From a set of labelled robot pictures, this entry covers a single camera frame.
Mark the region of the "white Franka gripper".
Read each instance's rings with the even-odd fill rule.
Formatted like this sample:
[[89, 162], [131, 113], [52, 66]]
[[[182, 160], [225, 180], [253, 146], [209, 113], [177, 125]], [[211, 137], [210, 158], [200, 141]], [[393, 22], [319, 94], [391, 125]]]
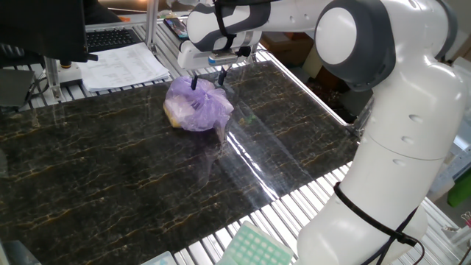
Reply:
[[[196, 70], [199, 68], [209, 67], [208, 58], [211, 55], [211, 52], [201, 52], [195, 47], [192, 42], [185, 40], [180, 44], [179, 54], [177, 56], [177, 63], [180, 68], [184, 70]], [[227, 70], [222, 68], [219, 72], [217, 84], [218, 86], [223, 86], [225, 77], [227, 76]], [[196, 90], [196, 85], [198, 82], [198, 76], [195, 74], [191, 80], [191, 89]]]

